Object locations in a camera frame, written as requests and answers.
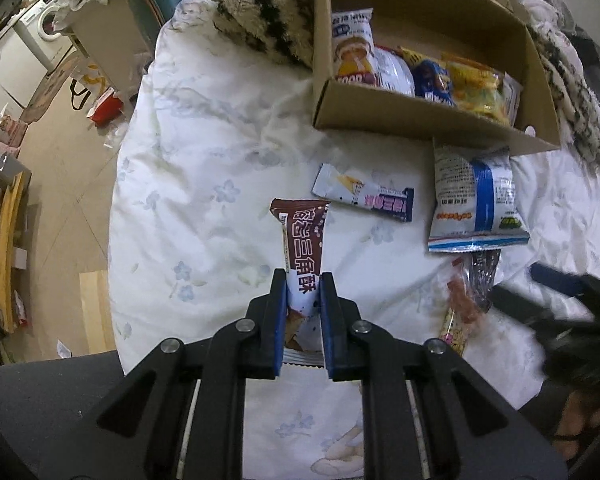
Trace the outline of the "clear orange candy packet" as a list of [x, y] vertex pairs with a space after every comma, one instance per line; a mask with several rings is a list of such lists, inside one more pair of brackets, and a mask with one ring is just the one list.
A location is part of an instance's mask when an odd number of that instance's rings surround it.
[[446, 311], [439, 338], [462, 356], [483, 319], [465, 258], [457, 257], [452, 261], [451, 276], [446, 280], [445, 290]]

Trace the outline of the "dark braised meat packet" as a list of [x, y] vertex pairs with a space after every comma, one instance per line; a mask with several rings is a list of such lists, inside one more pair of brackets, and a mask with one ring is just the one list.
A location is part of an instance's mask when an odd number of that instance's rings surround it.
[[486, 313], [490, 310], [490, 291], [494, 286], [496, 270], [500, 262], [499, 249], [480, 250], [469, 256], [469, 281], [472, 299], [477, 307]]

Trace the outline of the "blue white chip bag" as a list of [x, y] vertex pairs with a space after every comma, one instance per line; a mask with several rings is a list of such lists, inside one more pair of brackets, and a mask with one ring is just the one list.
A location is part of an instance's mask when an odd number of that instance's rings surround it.
[[428, 237], [430, 252], [478, 252], [524, 245], [530, 240], [516, 202], [506, 146], [494, 150], [434, 147], [436, 206]]

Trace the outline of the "purple white wafer bar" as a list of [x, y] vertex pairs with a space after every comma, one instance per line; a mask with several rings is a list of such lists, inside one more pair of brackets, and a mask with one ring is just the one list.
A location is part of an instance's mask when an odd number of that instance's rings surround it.
[[411, 222], [415, 192], [412, 188], [399, 191], [370, 181], [342, 174], [334, 166], [321, 164], [312, 193], [325, 200], [358, 207], [384, 216]]

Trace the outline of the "brown white triangle crisp bar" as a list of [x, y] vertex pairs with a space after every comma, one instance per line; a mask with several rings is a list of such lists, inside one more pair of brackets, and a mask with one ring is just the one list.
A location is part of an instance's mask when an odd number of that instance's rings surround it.
[[322, 367], [320, 288], [328, 200], [272, 200], [283, 229], [286, 264], [284, 362]]

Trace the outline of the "white cartoon rice cake pack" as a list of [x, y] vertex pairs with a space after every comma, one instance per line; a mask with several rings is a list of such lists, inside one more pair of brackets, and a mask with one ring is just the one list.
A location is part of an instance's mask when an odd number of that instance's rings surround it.
[[332, 14], [332, 62], [336, 81], [379, 86], [372, 17], [372, 8]]

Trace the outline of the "white floral bed sheet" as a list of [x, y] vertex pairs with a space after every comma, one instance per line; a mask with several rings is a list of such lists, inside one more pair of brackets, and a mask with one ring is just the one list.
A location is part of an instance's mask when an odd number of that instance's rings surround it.
[[[206, 339], [241, 318], [285, 266], [271, 200], [306, 198], [328, 162], [340, 171], [415, 189], [414, 221], [332, 204], [323, 269], [362, 317], [400, 339], [439, 333], [439, 274], [450, 255], [427, 252], [434, 208], [430, 142], [310, 126], [310, 74], [277, 64], [221, 34], [213, 3], [181, 0], [158, 36], [122, 142], [109, 228], [109, 293], [125, 373], [166, 337]], [[532, 283], [532, 261], [600, 278], [600, 169], [577, 152], [513, 157], [517, 204], [531, 233], [503, 250], [496, 282], [585, 316], [577, 301]], [[541, 348], [524, 327], [491, 311], [464, 358], [514, 408], [542, 385]], [[362, 476], [358, 385], [321, 368], [284, 365], [274, 382], [250, 382], [247, 479]]]

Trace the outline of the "pile of crumpled clothes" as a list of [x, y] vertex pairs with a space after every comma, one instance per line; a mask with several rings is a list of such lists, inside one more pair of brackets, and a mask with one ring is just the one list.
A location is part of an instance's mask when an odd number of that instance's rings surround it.
[[540, 55], [562, 142], [600, 170], [600, 46], [562, 0], [510, 0]]

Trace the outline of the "yellow chip bag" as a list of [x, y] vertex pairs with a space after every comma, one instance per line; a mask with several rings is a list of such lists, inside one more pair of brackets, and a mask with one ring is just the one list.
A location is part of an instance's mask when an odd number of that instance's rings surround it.
[[508, 73], [443, 52], [442, 62], [453, 85], [454, 103], [466, 112], [513, 127], [524, 87]]

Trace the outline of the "dark blue snack bag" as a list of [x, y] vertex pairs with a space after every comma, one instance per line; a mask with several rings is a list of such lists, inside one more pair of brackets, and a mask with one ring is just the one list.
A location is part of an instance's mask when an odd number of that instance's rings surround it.
[[449, 72], [440, 61], [404, 47], [401, 54], [413, 76], [415, 96], [429, 102], [455, 105]]

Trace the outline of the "red plastic bag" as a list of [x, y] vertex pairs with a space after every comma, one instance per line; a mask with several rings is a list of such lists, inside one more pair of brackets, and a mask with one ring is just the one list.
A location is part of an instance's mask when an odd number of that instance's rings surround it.
[[116, 90], [109, 87], [88, 110], [86, 117], [98, 128], [105, 127], [116, 119], [123, 110], [123, 102]]

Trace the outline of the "white grey snack bag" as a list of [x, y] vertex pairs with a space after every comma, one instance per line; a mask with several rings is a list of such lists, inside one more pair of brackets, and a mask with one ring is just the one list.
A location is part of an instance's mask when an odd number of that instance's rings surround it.
[[396, 50], [375, 46], [376, 86], [404, 96], [415, 95], [413, 75]]

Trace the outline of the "brown cardboard box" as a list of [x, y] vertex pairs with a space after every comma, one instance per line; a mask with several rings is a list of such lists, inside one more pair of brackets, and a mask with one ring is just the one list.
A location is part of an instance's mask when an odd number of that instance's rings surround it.
[[[337, 78], [332, 14], [370, 9], [371, 43], [441, 58], [456, 54], [522, 85], [513, 125], [416, 96]], [[506, 145], [514, 155], [560, 144], [554, 102], [528, 27], [498, 0], [314, 0], [313, 125], [471, 148]]]

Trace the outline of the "white washing machine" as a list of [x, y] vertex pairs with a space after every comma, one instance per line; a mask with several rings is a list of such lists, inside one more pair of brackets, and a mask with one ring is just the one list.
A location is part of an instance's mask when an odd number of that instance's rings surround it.
[[59, 0], [36, 0], [14, 24], [18, 37], [49, 74], [72, 49], [71, 40], [55, 28], [54, 19], [58, 11]]

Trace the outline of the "cream black fuzzy blanket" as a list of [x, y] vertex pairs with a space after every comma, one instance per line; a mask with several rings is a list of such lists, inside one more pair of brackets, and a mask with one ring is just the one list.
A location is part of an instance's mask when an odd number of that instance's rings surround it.
[[312, 66], [314, 0], [211, 0], [213, 23], [277, 63]]

